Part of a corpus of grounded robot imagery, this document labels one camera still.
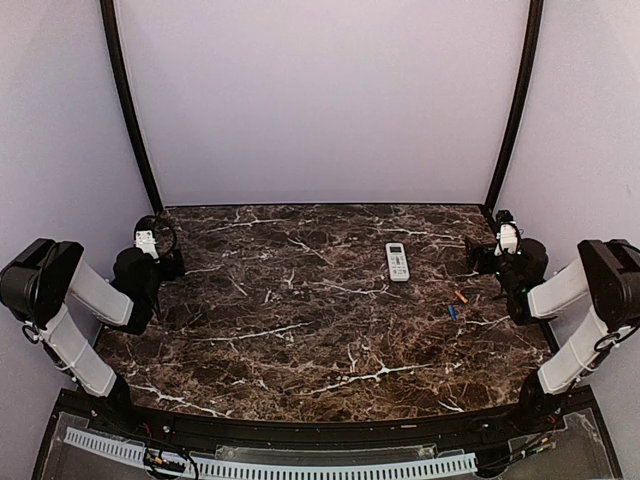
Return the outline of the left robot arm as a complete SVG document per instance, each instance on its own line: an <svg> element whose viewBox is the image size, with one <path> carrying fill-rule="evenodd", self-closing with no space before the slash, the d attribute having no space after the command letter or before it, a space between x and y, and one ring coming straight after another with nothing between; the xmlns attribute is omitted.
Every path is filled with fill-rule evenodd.
<svg viewBox="0 0 640 480"><path fill-rule="evenodd" d="M1 303L58 370L88 395L106 400L103 421L120 436L131 436L141 427L141 415L128 404L130 388L81 332L67 300L74 298L111 328L140 335L160 314L161 285L183 276L185 266L177 248L158 255L153 243L138 243L118 254L113 271L113 280L104 279L78 242L40 238L2 269Z"/></svg>

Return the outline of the orange battery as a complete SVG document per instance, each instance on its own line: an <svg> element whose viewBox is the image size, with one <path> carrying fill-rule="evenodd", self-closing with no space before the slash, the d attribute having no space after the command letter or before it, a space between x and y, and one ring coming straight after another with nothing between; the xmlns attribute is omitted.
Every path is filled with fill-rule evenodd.
<svg viewBox="0 0 640 480"><path fill-rule="evenodd" d="M468 303L469 300L460 291L456 290L454 293L461 302L463 302L464 304Z"/></svg>

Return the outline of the white remote control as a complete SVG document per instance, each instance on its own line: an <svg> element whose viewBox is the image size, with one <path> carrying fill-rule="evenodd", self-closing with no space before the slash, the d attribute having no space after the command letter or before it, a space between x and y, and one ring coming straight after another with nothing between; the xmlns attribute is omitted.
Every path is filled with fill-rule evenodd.
<svg viewBox="0 0 640 480"><path fill-rule="evenodd" d="M407 282L410 279L410 272L404 245L395 242L386 243L385 252L390 280Z"/></svg>

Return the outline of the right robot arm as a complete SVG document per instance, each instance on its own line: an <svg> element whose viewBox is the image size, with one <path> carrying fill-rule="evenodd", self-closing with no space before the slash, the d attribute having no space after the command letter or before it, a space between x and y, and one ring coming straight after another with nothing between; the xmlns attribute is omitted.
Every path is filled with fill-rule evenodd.
<svg viewBox="0 0 640 480"><path fill-rule="evenodd" d="M545 246L534 239L500 235L495 244L465 241L467 265L493 274L519 326L552 320L588 298L586 315L574 333L520 389L508 415L521 433L538 431L560 412L574 387L595 372L611 351L639 329L639 250L626 240L583 240L579 256L550 279Z"/></svg>

